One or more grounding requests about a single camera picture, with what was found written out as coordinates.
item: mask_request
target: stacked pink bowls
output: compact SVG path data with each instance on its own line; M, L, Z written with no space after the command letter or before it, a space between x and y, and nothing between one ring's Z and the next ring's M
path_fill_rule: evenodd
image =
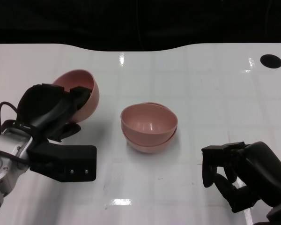
M142 152L164 150L173 139L177 116L157 103L131 105L121 113L122 131L127 142Z

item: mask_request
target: tilted pink bowl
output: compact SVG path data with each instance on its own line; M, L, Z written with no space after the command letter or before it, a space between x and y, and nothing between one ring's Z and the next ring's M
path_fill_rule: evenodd
M164 106L142 103L124 109L121 122L130 141L140 146L151 147L169 140L177 128L178 119Z
M64 87L66 91L70 91L71 88L77 86L92 90L86 104L71 118L72 122L81 122L87 119L96 110L100 94L98 85L90 72L82 69L72 70L60 76L53 84Z
M145 152L145 153L157 153L157 152L161 152L161 151L164 151L166 149L166 147L172 142L172 140L174 139L174 136L175 136L175 133L176 133L177 129L174 131L172 137L170 137L169 140L167 140L166 142L160 144L160 145L157 145L157 146L152 146L152 147L144 147L144 146L140 146L140 145L137 145L135 143L133 143L132 141L129 140L129 138L125 135L123 129L122 129L122 132L123 132L123 135L125 136L128 144L134 148L135 150L137 151L141 151L141 152Z

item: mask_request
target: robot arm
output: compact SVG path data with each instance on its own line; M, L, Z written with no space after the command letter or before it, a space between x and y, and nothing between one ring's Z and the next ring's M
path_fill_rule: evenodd
M204 186L215 183L232 212L250 208L261 199L273 207L267 215L271 224L281 223L281 162L265 143L208 146L202 152ZM227 178L216 173L219 166ZM233 186L237 177L247 186Z
M49 84L35 85L21 98L16 120L0 127L0 207L29 168L61 182L96 179L96 147L65 146L61 141L80 131L69 122L87 102L91 90L76 87L70 92Z

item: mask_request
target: bowl rim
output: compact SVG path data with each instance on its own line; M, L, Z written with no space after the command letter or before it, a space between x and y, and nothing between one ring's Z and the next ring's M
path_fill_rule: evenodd
M95 88L96 88L96 85L95 85L96 80L95 80L94 76L92 75L92 73L89 72L89 71L87 71L87 70L85 70L85 69L73 69L73 70L70 70L70 71L68 71L68 72L66 72L66 73L64 73L64 74L62 74L62 75L60 75L58 78L56 78L55 81L54 81L52 84L55 84L55 82L56 82L57 80L59 80L59 79L62 78L63 76L65 76L65 75L67 75L67 74L69 74L69 73L72 73L72 72L86 72L86 73L88 73L88 74L90 75L90 77L93 79L93 82L94 82L94 87L93 87L92 92L95 90Z
M148 133L146 133L146 132L142 132L142 131L138 131L138 130L135 130L135 129L130 128L130 126L128 126L128 125L123 121L122 115L123 115L123 112L124 112L127 108L130 108L130 107L136 106L136 105L154 105L154 106L156 106L156 107L160 107L160 108L163 108L164 110L169 111L170 113L172 113L172 114L175 116L175 119L176 119L176 124L175 124L175 126L174 126L173 128L171 128L171 129L165 131L165 132L154 133L154 134L148 134ZM178 126L178 117L176 116L175 113L173 113L173 111L171 111L169 108L167 108L167 107L165 107L165 106L156 105L156 104L150 104L150 103L146 103L146 102L145 102L145 103L138 103L138 104L134 104L134 105L130 105L130 106L126 107L126 108L123 109L123 111L121 112L121 116L120 116L120 117L121 117L121 122L122 122L122 124L124 124L126 127L130 128L131 130L134 130L134 131L136 131L136 132L139 132L139 133L141 133L141 134L147 134L147 135L161 135L161 134L166 134L167 132L169 132L169 131L171 131L171 130L173 130L173 129L177 129L177 126Z
M131 140L126 136L126 134L125 134L125 132L124 132L124 130L123 130L123 127L121 127L121 128L122 128L122 133L123 133L124 137L125 137L128 141L130 141L131 143L135 144L135 145L138 146L138 147L146 148L146 149L154 148L154 147L158 147L158 146L160 146L160 145L166 144L168 141L170 141L170 140L174 137L174 135L175 135L175 133L176 133L176 131L177 131L177 129L178 129L178 127L176 127L176 129L175 129L174 133L172 134L172 136L171 136L168 140L166 140L165 142L163 142L163 143L161 143L161 144L154 145L154 146L142 146L142 145L136 144L136 143L134 143L133 141L131 141Z

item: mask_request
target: white table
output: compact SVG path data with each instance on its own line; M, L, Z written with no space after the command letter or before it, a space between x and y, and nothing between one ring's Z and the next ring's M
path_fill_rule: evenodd
M0 209L0 225L252 225L266 221L259 201L234 214L215 185L204 188L201 148L264 141L281 160L281 44L201 44L161 52L96 52L68 45L0 45L0 102L17 105L34 84L72 69L99 86L95 113L64 144L98 149L97 179L59 183L27 171ZM175 141L162 154L127 146L120 112L156 101L178 116ZM14 119L8 107L2 120ZM243 185L240 180L236 186Z

